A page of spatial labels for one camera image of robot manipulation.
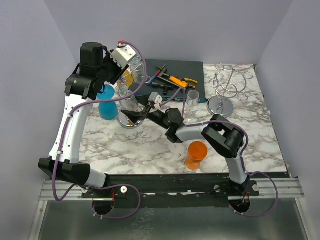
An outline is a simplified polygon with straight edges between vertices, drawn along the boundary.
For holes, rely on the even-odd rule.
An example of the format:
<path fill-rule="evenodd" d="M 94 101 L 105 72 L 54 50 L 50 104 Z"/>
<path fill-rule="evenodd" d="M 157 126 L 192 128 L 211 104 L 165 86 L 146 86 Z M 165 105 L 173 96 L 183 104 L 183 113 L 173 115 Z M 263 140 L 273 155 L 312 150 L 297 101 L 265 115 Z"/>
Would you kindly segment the blue plastic goblet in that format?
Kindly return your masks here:
<path fill-rule="evenodd" d="M 115 89 L 109 85 L 104 84 L 102 89 L 97 94 L 98 100 L 111 100 L 115 95 Z M 98 110 L 100 117 L 104 120 L 114 120 L 118 116 L 118 108 L 115 102 L 99 103 Z"/>

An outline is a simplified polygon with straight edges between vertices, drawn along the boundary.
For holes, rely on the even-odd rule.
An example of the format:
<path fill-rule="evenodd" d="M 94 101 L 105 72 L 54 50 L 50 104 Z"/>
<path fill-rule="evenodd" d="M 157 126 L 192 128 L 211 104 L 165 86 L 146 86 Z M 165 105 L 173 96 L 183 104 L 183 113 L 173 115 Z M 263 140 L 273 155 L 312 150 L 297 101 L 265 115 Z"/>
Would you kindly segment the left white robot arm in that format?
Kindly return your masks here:
<path fill-rule="evenodd" d="M 93 187 L 101 198 L 110 194 L 106 174 L 80 162 L 80 145 L 92 102 L 105 82 L 114 85 L 118 81 L 135 55 L 129 45 L 119 44 L 115 50 L 108 50 L 97 42 L 82 44 L 80 63 L 65 82 L 64 112 L 55 143 L 48 157 L 38 162 L 38 167 L 50 178 Z"/>

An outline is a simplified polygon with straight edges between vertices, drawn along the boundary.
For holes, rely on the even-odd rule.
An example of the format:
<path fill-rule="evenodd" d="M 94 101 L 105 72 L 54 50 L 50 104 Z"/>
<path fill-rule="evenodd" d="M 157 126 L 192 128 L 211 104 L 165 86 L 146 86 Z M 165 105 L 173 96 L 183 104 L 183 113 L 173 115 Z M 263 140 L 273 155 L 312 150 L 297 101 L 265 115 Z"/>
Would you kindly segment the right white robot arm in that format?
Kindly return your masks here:
<path fill-rule="evenodd" d="M 249 142 L 248 134 L 238 125 L 228 121 L 219 114 L 213 115 L 208 122 L 185 124 L 178 108 L 160 110 L 159 102 L 155 101 L 155 93 L 139 96 L 137 101 L 143 105 L 142 111 L 122 110 L 121 112 L 133 123 L 148 119 L 166 130 L 167 139 L 175 143 L 191 140 L 206 140 L 211 147 L 225 158 L 230 178 L 230 191 L 241 196 L 248 190 L 246 173 L 242 157 Z"/>

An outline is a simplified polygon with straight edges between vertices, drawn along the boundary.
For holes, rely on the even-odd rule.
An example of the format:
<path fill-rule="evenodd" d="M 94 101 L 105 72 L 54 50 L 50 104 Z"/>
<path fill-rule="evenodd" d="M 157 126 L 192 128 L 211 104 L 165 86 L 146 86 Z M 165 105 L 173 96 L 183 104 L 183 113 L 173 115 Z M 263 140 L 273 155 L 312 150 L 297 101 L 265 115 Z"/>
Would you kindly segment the ribbed clear glass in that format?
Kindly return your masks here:
<path fill-rule="evenodd" d="M 137 83 L 141 83 L 144 79 L 145 71 L 142 58 L 139 55 L 136 55 L 129 63 L 129 66 L 133 80 Z"/>
<path fill-rule="evenodd" d="M 118 96 L 120 98 L 124 98 L 123 100 L 119 101 L 122 109 L 132 112 L 138 112 L 138 101 L 136 97 L 132 95 L 132 93 L 133 92 L 129 89 L 129 87 L 126 84 L 121 84 L 118 86 Z"/>

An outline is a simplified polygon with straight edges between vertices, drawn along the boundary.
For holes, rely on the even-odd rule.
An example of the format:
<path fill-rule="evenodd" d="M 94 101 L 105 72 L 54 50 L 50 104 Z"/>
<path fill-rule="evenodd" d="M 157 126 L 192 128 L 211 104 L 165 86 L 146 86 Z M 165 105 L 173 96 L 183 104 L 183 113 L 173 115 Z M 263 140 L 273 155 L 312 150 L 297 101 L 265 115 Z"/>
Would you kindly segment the yellow plastic wine glass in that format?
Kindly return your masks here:
<path fill-rule="evenodd" d="M 126 84 L 128 87 L 132 86 L 135 82 L 131 71 L 128 69 L 125 70 L 119 81 L 121 84 Z"/>

